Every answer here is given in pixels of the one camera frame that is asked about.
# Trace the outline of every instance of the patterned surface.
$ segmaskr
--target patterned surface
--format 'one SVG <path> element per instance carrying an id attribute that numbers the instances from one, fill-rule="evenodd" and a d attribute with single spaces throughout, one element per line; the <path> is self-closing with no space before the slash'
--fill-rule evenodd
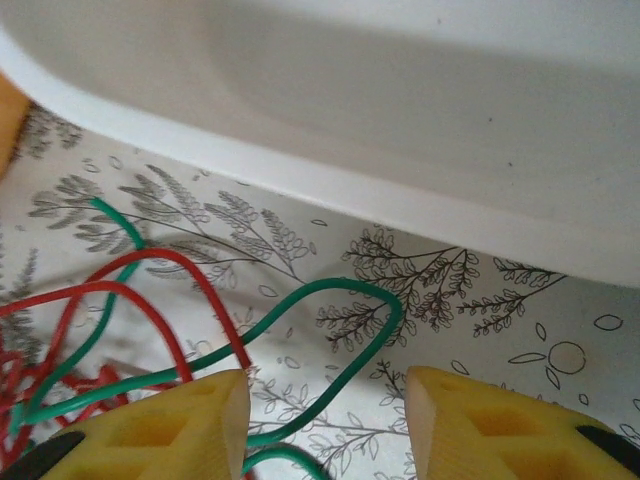
<path id="1" fill-rule="evenodd" d="M 405 371 L 423 364 L 558 402 L 640 445 L 638 291 L 596 284 L 372 225 L 139 151 L 32 112 L 0 189 L 2 302 L 76 283 L 132 248 L 88 205 L 103 196 L 155 244 L 195 260 L 245 331 L 295 287 L 346 275 L 396 292 L 406 307 L 390 345 L 305 431 L 290 439 L 338 478 L 414 478 L 404 419 Z M 148 262 L 132 286 L 173 324 L 189 357 L 224 342 L 185 272 Z M 103 299 L 88 297 L 69 351 Z M 35 356 L 61 304 L 5 321 L 10 345 Z M 323 292 L 290 311 L 250 354 L 260 367 L 252 433 L 289 421 L 317 397 L 385 321 L 376 301 Z M 81 368 L 105 359 L 132 374 L 169 365 L 153 327 L 120 302 Z M 229 360 L 211 369 L 234 365 Z M 58 387 L 50 401 L 65 398 Z M 264 478 L 299 479 L 288 462 Z"/>

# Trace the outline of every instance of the botanical print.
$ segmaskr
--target botanical print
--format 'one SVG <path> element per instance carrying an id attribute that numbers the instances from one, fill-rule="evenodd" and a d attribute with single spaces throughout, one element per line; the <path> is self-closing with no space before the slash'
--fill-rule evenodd
<path id="1" fill-rule="evenodd" d="M 609 423 L 640 445 L 637 384 L 621 380 L 618 391 L 601 392 L 590 378 L 603 375 L 597 362 L 610 358 L 608 349 L 625 349 L 629 365 L 640 361 L 640 349 L 633 344 L 638 338 L 633 335 L 638 322 L 632 318 L 637 317 L 632 308 L 637 292 L 587 285 L 562 273 L 382 225 L 347 222 L 339 214 L 84 132 L 39 107 L 25 128 L 18 159 L 11 178 L 33 178 L 45 163 L 59 167 L 55 176 L 40 173 L 28 191 L 11 178 L 0 190 L 6 195 L 0 202 L 0 232 L 5 237 L 11 233 L 14 246 L 25 238 L 16 237 L 21 228 L 40 232 L 27 245 L 33 250 L 26 258 L 9 257 L 13 247 L 3 245 L 0 273 L 13 281 L 0 289 L 4 303 L 29 295 L 41 279 L 59 274 L 40 265 L 60 249 L 75 252 L 91 269 L 133 248 L 126 232 L 89 203 L 95 196 L 117 202 L 149 245 L 188 256 L 222 291 L 223 300 L 235 299 L 230 313 L 241 333 L 287 292 L 326 276 L 325 266 L 331 276 L 357 278 L 398 296 L 403 316 L 386 347 L 334 404 L 287 439 L 316 456 L 335 478 L 416 478 L 404 411 L 409 365 L 436 364 L 595 417 L 615 396 L 619 411 Z M 6 199 L 18 197 L 29 208 L 15 214 Z M 345 234 L 346 225 L 350 229 Z M 65 244 L 49 243 L 43 231 Z M 64 265 L 57 268 L 64 271 Z M 168 290 L 182 288 L 199 299 L 197 286 L 179 265 L 149 260 L 140 270 L 137 285 L 148 281 Z M 597 308 L 584 305 L 580 290 L 585 285 L 597 292 Z M 194 309 L 201 307 L 199 301 L 193 300 Z M 73 324 L 80 337 L 95 326 L 99 305 L 83 303 Z M 571 329 L 554 323 L 557 310 Z M 211 317 L 208 311 L 204 315 Z M 381 302 L 344 293 L 305 299 L 270 327 L 250 349 L 260 366 L 252 386 L 251 433 L 277 428 L 304 411 L 379 332 L 387 315 Z M 40 351 L 33 325 L 47 321 L 42 309 L 19 312 L 2 320 L 3 340 L 33 360 Z M 217 348 L 218 338 L 205 337 L 188 321 L 174 321 L 189 359 Z M 147 327 L 129 328 L 114 330 L 116 338 L 105 349 Z M 127 348 L 123 357 L 136 352 L 135 344 Z M 104 355 L 111 358 L 108 351 Z M 158 355 L 166 358 L 166 353 Z M 135 366 L 140 358 L 134 358 Z M 129 368 L 129 374 L 136 374 Z M 51 395 L 67 394 L 57 386 Z M 272 467 L 265 463 L 263 468 Z M 304 473 L 292 466 L 281 477 L 301 479 Z"/>

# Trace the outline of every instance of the red wire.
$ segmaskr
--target red wire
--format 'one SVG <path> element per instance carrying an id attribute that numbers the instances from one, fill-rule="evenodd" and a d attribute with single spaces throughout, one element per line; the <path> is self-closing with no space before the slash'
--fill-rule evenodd
<path id="1" fill-rule="evenodd" d="M 222 328 L 224 329 L 225 335 L 227 336 L 229 343 L 231 344 L 231 348 L 238 358 L 238 362 L 240 363 L 241 368 L 243 368 L 244 370 L 248 370 L 251 367 L 251 360 L 224 304 L 220 300 L 220 297 L 216 293 L 215 289 L 209 284 L 207 277 L 205 277 L 205 275 L 200 271 L 195 263 L 193 263 L 184 255 L 166 248 L 145 248 L 143 250 L 136 250 L 135 252 L 123 255 L 120 258 L 117 258 L 116 260 L 108 263 L 107 265 L 93 273 L 89 278 L 87 278 L 87 282 L 93 282 L 104 278 L 105 276 L 109 275 L 119 268 L 125 267 L 131 263 L 135 263 L 146 258 L 164 258 L 166 260 L 171 260 L 175 263 L 180 264 L 191 274 L 193 279 L 200 286 L 200 289 L 202 290 L 204 295 L 207 297 L 207 300 L 213 307 L 216 315 L 218 316 L 218 319 L 222 324 Z M 64 311 L 62 312 L 58 327 L 53 334 L 49 353 L 47 354 L 47 358 L 45 359 L 45 365 L 47 367 L 50 367 L 53 364 L 55 358 L 58 356 L 62 342 L 64 341 L 65 333 L 71 324 L 73 314 L 78 308 L 80 299 L 80 297 L 71 298 L 71 300 L 67 303 Z"/>
<path id="2" fill-rule="evenodd" d="M 176 370 L 182 378 L 182 381 L 190 382 L 191 380 L 193 380 L 191 370 L 189 369 L 189 365 L 187 365 L 187 361 L 184 358 L 184 353 L 180 348 L 180 344 L 176 340 L 171 327 L 167 324 L 164 317 L 142 295 L 123 283 L 113 282 L 111 280 L 99 280 L 97 282 L 84 283 L 82 285 L 75 285 L 73 287 L 61 288 L 60 290 L 43 293 L 41 295 L 34 295 L 23 300 L 18 300 L 9 305 L 1 306 L 0 317 L 20 310 L 31 308 L 36 305 L 42 305 L 44 303 L 61 300 L 63 298 L 78 297 L 91 292 L 105 291 L 124 295 L 142 312 L 144 312 L 145 315 L 149 317 L 149 319 L 153 322 L 153 324 L 160 331 L 160 334 L 164 338 L 165 343 L 167 344 L 167 347 L 169 348 L 171 355 L 176 362 Z"/>

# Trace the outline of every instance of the white plastic tray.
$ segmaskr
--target white plastic tray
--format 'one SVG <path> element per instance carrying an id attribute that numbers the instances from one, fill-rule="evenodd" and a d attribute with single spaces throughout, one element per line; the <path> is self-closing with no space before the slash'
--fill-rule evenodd
<path id="1" fill-rule="evenodd" d="M 0 65 L 99 133 L 640 285 L 640 3 L 4 0 Z"/>

